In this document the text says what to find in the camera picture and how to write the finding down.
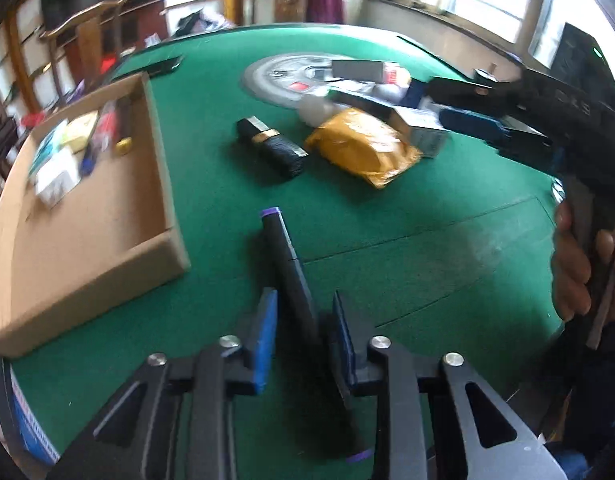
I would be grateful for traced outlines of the person's right hand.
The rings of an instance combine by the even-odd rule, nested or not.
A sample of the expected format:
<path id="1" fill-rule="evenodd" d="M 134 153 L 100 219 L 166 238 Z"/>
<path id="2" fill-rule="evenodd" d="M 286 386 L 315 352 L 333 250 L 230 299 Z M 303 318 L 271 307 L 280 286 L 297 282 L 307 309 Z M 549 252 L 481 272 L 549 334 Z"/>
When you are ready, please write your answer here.
<path id="1" fill-rule="evenodd" d="M 574 238 L 571 228 L 573 214 L 564 200 L 555 211 L 554 253 L 550 266 L 553 272 L 554 308 L 563 322 L 576 315 L 585 315 L 592 307 L 586 285 L 592 276 L 592 267 L 587 255 Z M 606 323 L 615 321 L 615 287 Z"/>

